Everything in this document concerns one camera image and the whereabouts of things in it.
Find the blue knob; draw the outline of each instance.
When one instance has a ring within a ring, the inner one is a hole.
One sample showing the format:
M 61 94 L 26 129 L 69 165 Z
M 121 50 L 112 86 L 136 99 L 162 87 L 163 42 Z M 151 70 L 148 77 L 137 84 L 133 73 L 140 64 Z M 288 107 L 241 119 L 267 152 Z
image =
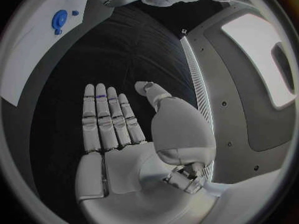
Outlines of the blue knob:
M 72 15 L 73 15 L 73 16 L 77 16 L 77 15 L 79 15 L 79 12 L 78 12 L 77 10 L 73 10 L 73 11 L 72 11 Z
M 55 29 L 55 35 L 61 34 L 61 28 L 65 24 L 67 20 L 67 11 L 66 10 L 59 10 L 55 13 L 52 19 L 52 27 Z

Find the mounting hole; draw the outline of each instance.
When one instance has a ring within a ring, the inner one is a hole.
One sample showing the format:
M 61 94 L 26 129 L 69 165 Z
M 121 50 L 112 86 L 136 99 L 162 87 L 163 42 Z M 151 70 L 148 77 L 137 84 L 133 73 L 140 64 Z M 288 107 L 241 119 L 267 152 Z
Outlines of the mounting hole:
M 227 102 L 226 102 L 226 101 L 223 101 L 223 102 L 221 103 L 221 106 L 222 106 L 222 107 L 227 107 Z

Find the black padded surface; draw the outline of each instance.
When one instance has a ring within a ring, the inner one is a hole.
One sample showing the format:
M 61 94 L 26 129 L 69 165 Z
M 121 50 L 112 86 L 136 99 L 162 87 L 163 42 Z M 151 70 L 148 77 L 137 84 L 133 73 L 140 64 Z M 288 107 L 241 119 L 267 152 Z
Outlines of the black padded surface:
M 221 26 L 237 18 L 235 13 L 204 32 L 219 53 L 236 84 L 246 116 L 248 142 L 254 151 L 277 147 L 291 140 L 295 104 L 278 111 L 254 65 Z
M 61 59 L 39 97 L 30 137 L 30 158 L 41 199 L 70 223 L 85 223 L 75 201 L 75 173 L 84 154 L 82 98 L 88 83 L 114 86 L 127 95 L 148 141 L 153 108 L 134 90 L 154 81 L 196 107 L 180 41 L 133 6 L 88 32 Z

